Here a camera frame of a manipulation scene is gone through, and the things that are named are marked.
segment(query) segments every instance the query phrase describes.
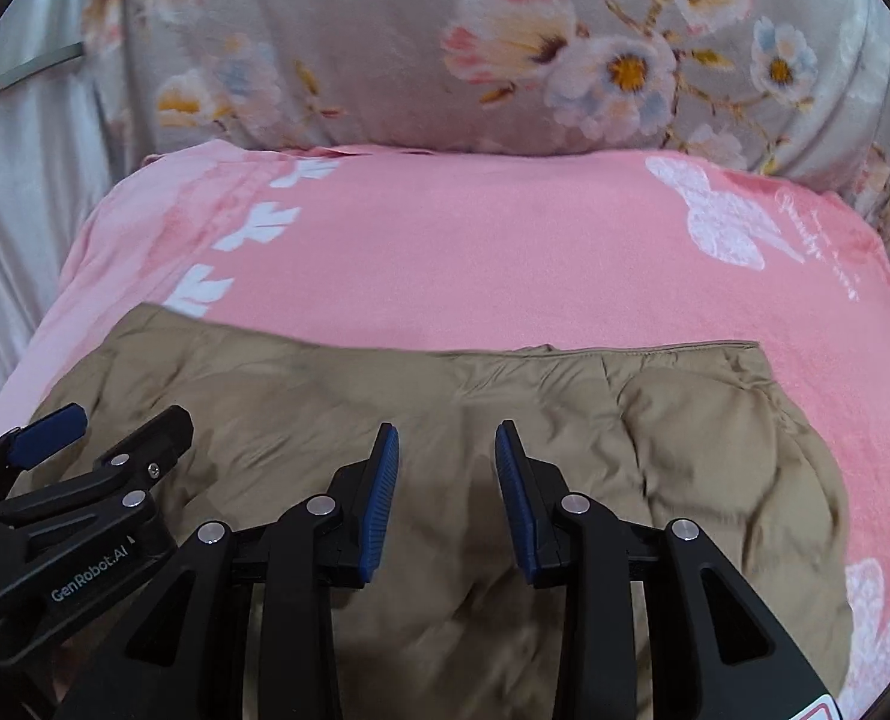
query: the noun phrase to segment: bed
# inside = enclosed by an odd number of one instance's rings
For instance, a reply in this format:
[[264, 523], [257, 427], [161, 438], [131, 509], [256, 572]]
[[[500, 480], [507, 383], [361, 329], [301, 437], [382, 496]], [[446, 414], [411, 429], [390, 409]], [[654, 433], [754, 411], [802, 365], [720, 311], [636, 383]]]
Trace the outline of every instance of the bed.
[[[890, 682], [885, 3], [822, 0], [805, 23], [789, 0], [729, 0], [715, 12], [689, 0], [425, 0], [430, 19], [403, 1], [76, 0], [78, 50], [73, 29], [19, 56], [0, 38], [0, 77], [32, 63], [0, 83], [0, 127], [14, 122], [9, 105], [41, 110], [56, 89], [68, 117], [42, 117], [26, 141], [11, 131], [9, 143], [35, 156], [29, 166], [61, 180], [30, 181], [34, 197], [0, 186], [0, 196], [21, 201], [12, 214], [37, 209], [61, 229], [32, 245], [29, 229], [44, 222], [16, 235], [0, 210], [10, 290], [0, 290], [0, 432], [26, 421], [141, 301], [344, 346], [755, 338], [851, 493], [855, 633], [840, 704], [861, 717]], [[821, 19], [839, 19], [845, 1], [845, 27], [828, 38]], [[495, 55], [486, 33], [509, 8], [561, 26], [571, 45], [544, 47], [540, 71]], [[362, 40], [362, 23], [388, 26]], [[61, 61], [42, 70], [42, 53]], [[648, 109], [592, 105], [598, 81], [581, 69], [628, 57], [664, 67], [639, 79], [653, 84]], [[765, 74], [778, 59], [797, 85]], [[441, 127], [429, 125], [436, 117]], [[52, 162], [35, 150], [56, 121], [84, 134]], [[336, 146], [349, 142], [408, 152]], [[281, 151], [294, 148], [321, 151]], [[551, 180], [541, 163], [531, 180], [546, 196], [528, 213], [516, 197], [531, 163], [498, 156], [509, 153], [560, 166]], [[71, 191], [67, 175], [81, 177]], [[595, 189], [605, 175], [620, 177]], [[4, 240], [14, 259], [1, 256]], [[621, 312], [602, 312], [602, 292]]]

